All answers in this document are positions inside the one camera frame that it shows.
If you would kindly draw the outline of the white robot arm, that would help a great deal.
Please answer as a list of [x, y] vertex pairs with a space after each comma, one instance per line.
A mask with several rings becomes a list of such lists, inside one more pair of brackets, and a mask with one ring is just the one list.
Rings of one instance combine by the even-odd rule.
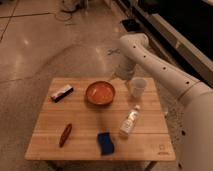
[[123, 35], [118, 46], [123, 55], [118, 77], [131, 80], [139, 65], [185, 107], [181, 171], [213, 171], [213, 88], [151, 53], [144, 33]]

